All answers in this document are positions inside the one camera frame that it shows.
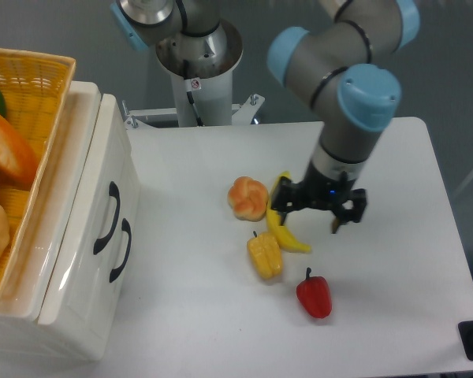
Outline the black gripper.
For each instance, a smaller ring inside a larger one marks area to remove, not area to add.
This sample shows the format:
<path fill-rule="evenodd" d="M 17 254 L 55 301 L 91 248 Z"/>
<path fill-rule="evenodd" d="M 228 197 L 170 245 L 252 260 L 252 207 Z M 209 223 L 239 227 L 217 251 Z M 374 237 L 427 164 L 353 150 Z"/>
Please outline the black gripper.
<path fill-rule="evenodd" d="M 367 191 L 353 189 L 355 180 L 350 180 L 346 171 L 337 172 L 329 178 L 310 163 L 300 183 L 286 175 L 277 178 L 271 193 L 270 208 L 277 212 L 279 224 L 283 226 L 289 213 L 302 209 L 331 211 L 334 219 L 331 233 L 347 223 L 359 223 L 367 207 Z"/>

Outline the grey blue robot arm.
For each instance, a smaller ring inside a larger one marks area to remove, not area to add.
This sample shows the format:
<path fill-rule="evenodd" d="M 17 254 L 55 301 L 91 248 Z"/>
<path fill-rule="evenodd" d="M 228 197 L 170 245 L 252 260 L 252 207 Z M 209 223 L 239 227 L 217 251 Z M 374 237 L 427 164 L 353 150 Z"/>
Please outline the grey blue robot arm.
<path fill-rule="evenodd" d="M 273 77 L 322 121 L 323 127 L 299 183 L 280 178 L 270 204 L 281 220 L 294 211 L 329 211 L 333 232 L 358 223 L 367 194 L 355 182 L 401 99 L 395 76 L 374 64 L 410 43 L 420 29 L 413 1 L 325 1 L 332 26 L 313 34 L 300 27 L 282 31 L 266 63 Z M 175 75 L 177 119 L 182 126 L 227 125 L 230 102 L 203 86 L 238 64 L 239 34 L 223 20 L 215 1 L 115 1 L 111 11 L 137 50 L 155 48 Z"/>

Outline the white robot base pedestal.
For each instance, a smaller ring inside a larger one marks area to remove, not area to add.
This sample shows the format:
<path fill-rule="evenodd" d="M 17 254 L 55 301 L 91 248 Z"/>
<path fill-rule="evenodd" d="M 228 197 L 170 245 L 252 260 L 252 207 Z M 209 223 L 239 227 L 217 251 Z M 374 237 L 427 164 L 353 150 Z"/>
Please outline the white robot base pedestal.
<path fill-rule="evenodd" d="M 170 77 L 175 109 L 133 111 L 134 117 L 154 126 L 176 122 L 180 128 L 257 123 L 262 95 L 233 103 L 233 71 L 243 56 L 243 43 L 227 20 L 205 36 L 169 36 L 155 45 L 155 55 Z"/>

